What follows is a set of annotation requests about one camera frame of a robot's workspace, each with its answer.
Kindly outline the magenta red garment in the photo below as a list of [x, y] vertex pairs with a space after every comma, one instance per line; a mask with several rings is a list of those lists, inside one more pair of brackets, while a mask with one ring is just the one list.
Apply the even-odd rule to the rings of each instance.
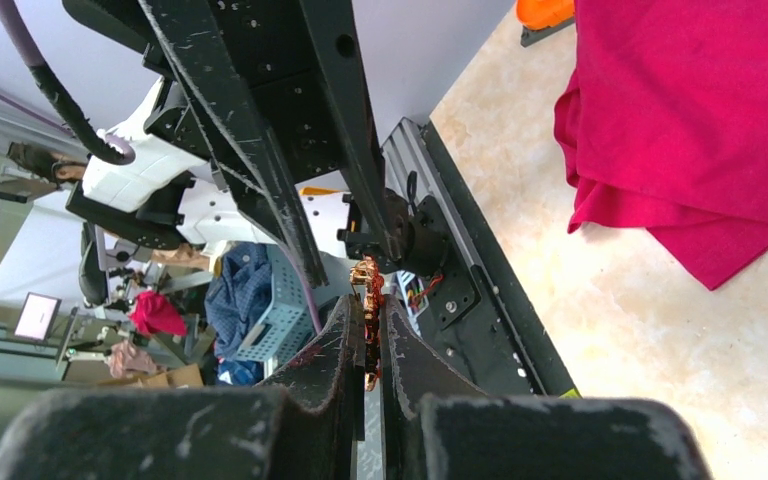
[[570, 231], [641, 228], [717, 289], [768, 251], [768, 1], [579, 1]]

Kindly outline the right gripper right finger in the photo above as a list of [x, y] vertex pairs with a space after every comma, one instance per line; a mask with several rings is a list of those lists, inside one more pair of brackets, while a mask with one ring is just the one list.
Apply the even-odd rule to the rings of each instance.
[[633, 398], [493, 396], [380, 310], [387, 479], [709, 479], [689, 426]]

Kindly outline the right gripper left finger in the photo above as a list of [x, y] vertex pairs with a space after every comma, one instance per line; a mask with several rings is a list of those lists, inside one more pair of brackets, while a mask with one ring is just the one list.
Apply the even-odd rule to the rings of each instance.
[[12, 421], [0, 479], [353, 479], [363, 307], [251, 387], [59, 389]]

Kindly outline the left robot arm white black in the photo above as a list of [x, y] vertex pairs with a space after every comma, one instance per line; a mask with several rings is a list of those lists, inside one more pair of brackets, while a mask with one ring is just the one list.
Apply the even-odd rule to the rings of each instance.
[[81, 25], [158, 75], [112, 129], [127, 164], [95, 160], [70, 209], [130, 241], [286, 246], [314, 285], [323, 254], [408, 256], [385, 188], [348, 1], [67, 1]]

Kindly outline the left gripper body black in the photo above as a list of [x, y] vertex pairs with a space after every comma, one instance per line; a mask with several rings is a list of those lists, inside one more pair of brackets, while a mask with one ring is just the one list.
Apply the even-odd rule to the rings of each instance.
[[[212, 162], [226, 183], [141, 2], [68, 1], [65, 9], [80, 24], [142, 55], [144, 66], [161, 76], [160, 94], [144, 119], [144, 130]], [[293, 182], [331, 172], [343, 177], [343, 150], [301, 1], [206, 2], [237, 73], [277, 137]]]

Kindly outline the gold orange brooch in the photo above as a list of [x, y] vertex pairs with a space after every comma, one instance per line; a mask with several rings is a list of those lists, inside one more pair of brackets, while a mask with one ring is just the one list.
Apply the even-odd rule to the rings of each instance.
[[357, 298], [360, 298], [360, 294], [356, 291], [356, 287], [364, 288], [362, 299], [365, 343], [364, 388], [367, 392], [371, 392], [375, 389], [380, 376], [379, 313], [384, 303], [382, 288], [385, 281], [377, 262], [371, 256], [365, 256], [350, 269], [349, 281]]

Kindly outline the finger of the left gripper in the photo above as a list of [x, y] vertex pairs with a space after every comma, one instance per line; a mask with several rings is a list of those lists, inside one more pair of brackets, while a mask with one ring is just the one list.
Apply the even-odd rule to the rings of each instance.
[[285, 248], [309, 286], [327, 285], [289, 165], [233, 65], [209, 3], [143, 1], [140, 6], [241, 215]]
[[383, 156], [350, 1], [299, 3], [343, 150], [341, 173], [372, 236], [392, 261], [402, 257], [385, 201]]

